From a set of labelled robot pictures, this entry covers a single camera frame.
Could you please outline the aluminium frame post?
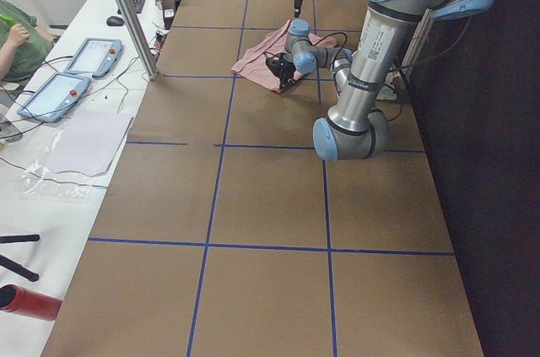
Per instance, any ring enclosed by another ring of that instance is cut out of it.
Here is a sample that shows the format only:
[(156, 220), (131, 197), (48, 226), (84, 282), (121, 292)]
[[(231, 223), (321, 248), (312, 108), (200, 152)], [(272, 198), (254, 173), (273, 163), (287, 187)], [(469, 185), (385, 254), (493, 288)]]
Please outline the aluminium frame post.
[(131, 36), (132, 43), (135, 45), (138, 56), (144, 66), (144, 69), (150, 80), (156, 79), (158, 69), (154, 56), (150, 52), (149, 45), (143, 33), (143, 28), (138, 20), (135, 8), (132, 5), (132, 0), (115, 0), (121, 15), (126, 21), (127, 30)]

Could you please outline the black computer mouse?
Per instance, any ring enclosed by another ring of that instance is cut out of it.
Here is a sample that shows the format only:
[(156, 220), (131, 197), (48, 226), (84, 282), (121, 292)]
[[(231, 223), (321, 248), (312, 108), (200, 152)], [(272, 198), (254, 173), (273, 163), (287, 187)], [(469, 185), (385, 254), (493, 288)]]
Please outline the black computer mouse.
[(110, 16), (106, 20), (106, 24), (110, 27), (119, 27), (125, 24), (124, 19), (120, 16)]

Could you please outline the red bottle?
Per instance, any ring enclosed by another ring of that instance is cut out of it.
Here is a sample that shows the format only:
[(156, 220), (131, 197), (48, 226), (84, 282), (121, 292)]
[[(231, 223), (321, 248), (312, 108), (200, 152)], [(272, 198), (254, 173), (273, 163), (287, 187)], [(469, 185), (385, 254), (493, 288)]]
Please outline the red bottle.
[(1, 288), (1, 311), (20, 316), (53, 321), (57, 318), (62, 300), (14, 284)]

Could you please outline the upper teach pendant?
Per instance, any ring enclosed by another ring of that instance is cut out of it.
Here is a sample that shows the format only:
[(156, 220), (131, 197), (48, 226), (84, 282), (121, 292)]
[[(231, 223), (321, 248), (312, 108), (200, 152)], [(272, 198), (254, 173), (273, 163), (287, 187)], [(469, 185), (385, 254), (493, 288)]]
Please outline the upper teach pendant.
[(68, 74), (89, 74), (104, 78), (122, 54), (119, 39), (86, 38), (64, 69)]

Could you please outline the lower teach pendant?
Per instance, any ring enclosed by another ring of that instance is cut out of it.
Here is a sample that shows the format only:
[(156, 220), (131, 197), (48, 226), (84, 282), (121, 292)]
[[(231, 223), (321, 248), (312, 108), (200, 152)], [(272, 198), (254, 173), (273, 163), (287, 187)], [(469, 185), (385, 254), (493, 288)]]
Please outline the lower teach pendant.
[(90, 78), (54, 73), (17, 110), (17, 114), (38, 122), (57, 122), (82, 98), (89, 85)]

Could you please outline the black box with label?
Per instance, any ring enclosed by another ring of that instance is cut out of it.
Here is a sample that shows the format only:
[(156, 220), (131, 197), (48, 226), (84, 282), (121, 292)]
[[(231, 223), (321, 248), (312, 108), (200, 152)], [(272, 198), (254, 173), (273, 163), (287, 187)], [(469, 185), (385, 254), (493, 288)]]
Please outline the black box with label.
[(176, 0), (159, 0), (161, 7), (164, 28), (169, 30), (176, 16)]

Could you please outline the clear plastic bag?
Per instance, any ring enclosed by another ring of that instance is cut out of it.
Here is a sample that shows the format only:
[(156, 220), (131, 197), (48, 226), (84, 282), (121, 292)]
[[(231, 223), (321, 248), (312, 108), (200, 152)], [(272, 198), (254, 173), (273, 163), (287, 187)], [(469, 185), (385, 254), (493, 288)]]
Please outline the clear plastic bag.
[(64, 140), (65, 132), (66, 128), (60, 127), (28, 160), (14, 161), (13, 168), (20, 172), (15, 186), (25, 199), (86, 201), (95, 192), (106, 192), (108, 184), (101, 176), (86, 176), (80, 171), (54, 172), (46, 164), (53, 150)]

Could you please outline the teach pendant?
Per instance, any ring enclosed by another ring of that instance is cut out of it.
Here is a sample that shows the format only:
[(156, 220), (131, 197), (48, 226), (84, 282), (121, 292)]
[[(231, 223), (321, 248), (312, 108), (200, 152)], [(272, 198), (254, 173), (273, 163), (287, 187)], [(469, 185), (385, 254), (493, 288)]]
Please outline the teach pendant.
[(82, 98), (89, 85), (90, 78), (54, 73), (17, 110), (17, 114), (38, 122), (57, 122)]
[(89, 74), (104, 78), (122, 54), (119, 39), (86, 38), (64, 69), (68, 74)]

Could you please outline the person in green shirt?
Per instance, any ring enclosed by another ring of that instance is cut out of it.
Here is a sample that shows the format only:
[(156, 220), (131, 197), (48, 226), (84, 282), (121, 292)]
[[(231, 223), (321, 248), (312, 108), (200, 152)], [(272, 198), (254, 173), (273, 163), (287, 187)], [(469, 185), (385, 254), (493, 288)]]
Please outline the person in green shirt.
[(1, 0), (1, 81), (24, 87), (54, 46), (35, 16)]

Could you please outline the pink Snoopy t-shirt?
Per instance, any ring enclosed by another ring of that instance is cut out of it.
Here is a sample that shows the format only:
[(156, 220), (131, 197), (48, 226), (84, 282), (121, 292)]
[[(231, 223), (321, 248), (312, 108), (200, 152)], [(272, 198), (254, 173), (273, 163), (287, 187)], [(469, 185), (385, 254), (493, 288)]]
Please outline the pink Snoopy t-shirt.
[(293, 19), (248, 49), (231, 71), (280, 92), (295, 85), (303, 76), (318, 68), (329, 68), (342, 58), (350, 60), (352, 53), (339, 47), (334, 37), (314, 35), (307, 21)]

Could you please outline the white paper sheet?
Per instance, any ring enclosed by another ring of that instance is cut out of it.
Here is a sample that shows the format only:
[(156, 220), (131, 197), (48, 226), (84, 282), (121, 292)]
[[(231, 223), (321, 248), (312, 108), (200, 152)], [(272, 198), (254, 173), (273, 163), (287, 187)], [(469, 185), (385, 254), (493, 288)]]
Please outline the white paper sheet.
[(90, 177), (105, 173), (131, 123), (129, 114), (76, 110), (55, 138), (46, 167)]

